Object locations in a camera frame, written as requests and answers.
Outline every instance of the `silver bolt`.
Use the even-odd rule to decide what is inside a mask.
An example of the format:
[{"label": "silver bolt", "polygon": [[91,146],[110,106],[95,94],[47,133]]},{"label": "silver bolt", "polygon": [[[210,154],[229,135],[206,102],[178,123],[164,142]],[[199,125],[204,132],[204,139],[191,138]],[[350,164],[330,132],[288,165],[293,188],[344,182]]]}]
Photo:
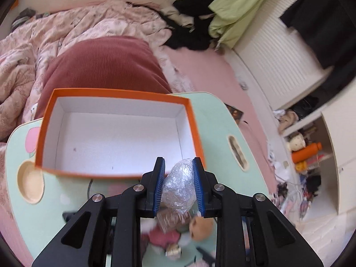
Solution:
[{"label": "silver bolt", "polygon": [[103,199],[103,195],[95,194],[92,199],[94,202],[100,202]]},{"label": "silver bolt", "polygon": [[225,186],[222,185],[222,184],[216,184],[214,186],[214,189],[217,190],[217,191],[223,191],[225,189]]},{"label": "silver bolt", "polygon": [[264,194],[258,193],[256,194],[256,200],[263,202],[266,199],[266,196]]},{"label": "silver bolt", "polygon": [[145,188],[143,185],[140,185],[140,184],[134,185],[133,187],[134,187],[133,190],[134,190],[135,192],[141,192],[141,191]]}]

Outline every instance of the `slatted panel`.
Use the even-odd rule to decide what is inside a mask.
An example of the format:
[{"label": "slatted panel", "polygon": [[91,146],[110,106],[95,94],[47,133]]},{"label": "slatted panel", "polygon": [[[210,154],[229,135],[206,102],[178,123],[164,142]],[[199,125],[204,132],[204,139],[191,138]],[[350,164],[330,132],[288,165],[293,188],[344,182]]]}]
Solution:
[{"label": "slatted panel", "polygon": [[326,79],[312,50],[279,17],[296,0],[267,0],[234,50],[273,109],[289,107]]}]

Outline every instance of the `pink tulip print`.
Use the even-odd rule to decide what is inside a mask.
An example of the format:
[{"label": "pink tulip print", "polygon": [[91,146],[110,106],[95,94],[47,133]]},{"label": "pink tulip print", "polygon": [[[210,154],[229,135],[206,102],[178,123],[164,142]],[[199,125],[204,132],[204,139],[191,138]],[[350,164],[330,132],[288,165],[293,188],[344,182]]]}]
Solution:
[{"label": "pink tulip print", "polygon": [[40,134],[40,127],[33,127],[30,128],[30,130],[26,135],[24,147],[26,149],[26,152],[30,154],[30,158],[33,157],[34,154],[36,153],[36,146],[37,146],[37,140],[39,134]]}]

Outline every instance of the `mint green table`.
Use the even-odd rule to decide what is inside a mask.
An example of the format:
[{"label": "mint green table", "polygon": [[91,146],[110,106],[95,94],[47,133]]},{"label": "mint green table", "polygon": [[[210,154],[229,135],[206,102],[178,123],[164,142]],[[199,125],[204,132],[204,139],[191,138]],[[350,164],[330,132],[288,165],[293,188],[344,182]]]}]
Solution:
[{"label": "mint green table", "polygon": [[[218,98],[209,93],[183,93],[177,96],[189,98],[193,105],[196,122],[206,160],[206,170],[215,174],[219,183],[229,186],[243,195],[252,196],[257,192],[268,194],[267,186],[253,155],[229,111]],[[30,154],[25,149],[28,131],[40,127],[42,119],[25,123],[15,129],[8,140],[5,168],[10,203],[20,230],[31,255],[36,258],[49,241],[64,226],[64,211],[76,211],[87,201],[89,179],[74,179],[53,176],[44,173],[44,194],[42,200],[31,205],[21,196],[17,187],[17,169]],[[228,144],[228,136],[236,137],[249,163],[247,171],[237,164]],[[89,196],[102,193],[112,196],[138,183],[137,180],[94,180]],[[206,241],[199,243],[207,251],[214,251],[216,230]],[[179,266],[184,267],[201,258],[193,243],[182,250],[182,257],[170,261],[157,255],[149,247],[143,259],[143,266]]]}]

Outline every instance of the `pink floral blanket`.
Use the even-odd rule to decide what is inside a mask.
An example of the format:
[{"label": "pink floral blanket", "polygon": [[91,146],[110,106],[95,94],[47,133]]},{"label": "pink floral blanket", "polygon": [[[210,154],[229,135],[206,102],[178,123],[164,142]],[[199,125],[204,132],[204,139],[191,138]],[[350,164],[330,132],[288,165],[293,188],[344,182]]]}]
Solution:
[{"label": "pink floral blanket", "polygon": [[[124,1],[107,1],[58,12],[25,24],[0,41],[0,141],[16,126],[31,120],[31,108],[40,98],[44,73],[54,58],[79,41],[114,35],[145,40],[174,93],[194,90],[189,79],[176,71],[161,48],[171,32],[156,12]],[[2,233],[8,227],[6,222],[14,221],[6,187],[5,149],[6,144],[0,143]]]}]

